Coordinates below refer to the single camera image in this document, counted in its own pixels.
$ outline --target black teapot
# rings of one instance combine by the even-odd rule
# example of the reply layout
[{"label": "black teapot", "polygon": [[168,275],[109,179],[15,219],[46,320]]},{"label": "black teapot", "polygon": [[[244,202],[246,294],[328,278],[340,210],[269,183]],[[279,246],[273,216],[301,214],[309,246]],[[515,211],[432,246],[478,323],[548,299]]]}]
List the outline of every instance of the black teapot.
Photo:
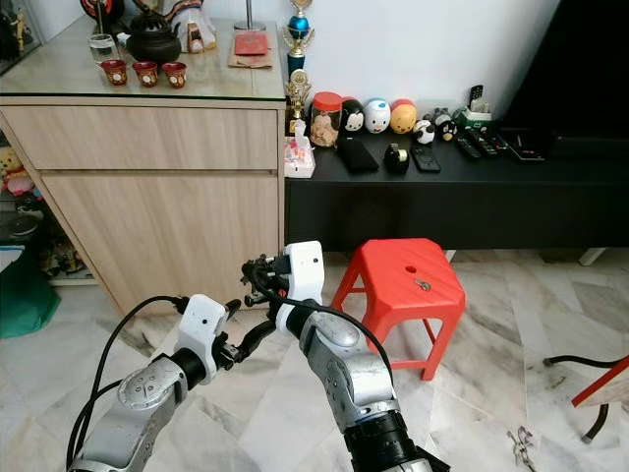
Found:
[{"label": "black teapot", "polygon": [[158,64],[176,61],[181,54],[181,42],[177,35],[171,31],[164,17],[146,5],[142,10],[131,21],[127,50],[137,61],[154,61]]}]

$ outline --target glass jar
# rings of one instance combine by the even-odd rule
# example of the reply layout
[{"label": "glass jar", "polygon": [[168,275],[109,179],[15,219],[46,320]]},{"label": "glass jar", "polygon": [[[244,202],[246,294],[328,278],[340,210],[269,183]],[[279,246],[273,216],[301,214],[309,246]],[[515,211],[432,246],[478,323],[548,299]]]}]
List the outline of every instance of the glass jar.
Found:
[{"label": "glass jar", "polygon": [[336,143],[341,126],[343,98],[331,91],[320,91],[313,98],[311,142],[323,148]]}]

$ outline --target teal bag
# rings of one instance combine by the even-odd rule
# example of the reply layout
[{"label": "teal bag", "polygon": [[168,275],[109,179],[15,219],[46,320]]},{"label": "teal bag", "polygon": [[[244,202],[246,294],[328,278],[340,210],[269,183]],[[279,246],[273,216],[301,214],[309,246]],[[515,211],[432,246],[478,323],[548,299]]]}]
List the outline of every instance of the teal bag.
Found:
[{"label": "teal bag", "polygon": [[0,273],[0,338],[43,328],[61,301],[26,249]]}]

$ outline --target blue trophy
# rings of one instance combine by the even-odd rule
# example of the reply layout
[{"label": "blue trophy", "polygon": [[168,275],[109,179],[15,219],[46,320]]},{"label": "blue trophy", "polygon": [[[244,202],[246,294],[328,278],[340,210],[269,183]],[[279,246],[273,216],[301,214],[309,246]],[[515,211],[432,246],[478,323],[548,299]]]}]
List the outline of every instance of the blue trophy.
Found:
[{"label": "blue trophy", "polygon": [[284,41],[290,47],[288,51],[288,75],[296,69],[303,69],[306,62],[305,50],[315,37],[315,30],[311,28],[304,10],[310,7],[313,0],[291,0],[297,9],[297,15],[291,17],[288,26],[282,28]]}]

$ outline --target trophy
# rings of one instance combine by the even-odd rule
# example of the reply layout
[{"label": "trophy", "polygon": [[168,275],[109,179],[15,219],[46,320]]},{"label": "trophy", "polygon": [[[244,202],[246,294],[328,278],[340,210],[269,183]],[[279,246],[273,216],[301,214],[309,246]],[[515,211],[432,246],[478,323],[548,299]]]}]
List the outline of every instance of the trophy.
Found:
[{"label": "trophy", "polygon": [[311,91],[311,84],[308,83],[308,75],[303,69],[296,69],[292,72],[289,82],[284,84],[286,92],[291,100],[288,116],[288,134],[295,134],[295,122],[304,119],[304,109],[306,100]]},{"label": "trophy", "polygon": [[303,69],[306,62],[305,49],[315,37],[315,30],[311,28],[308,19],[304,16],[304,9],[311,6],[313,0],[291,0],[297,9],[297,15],[291,17],[288,26],[282,28],[282,36],[290,50],[288,51],[288,75],[289,77],[297,69]]}]

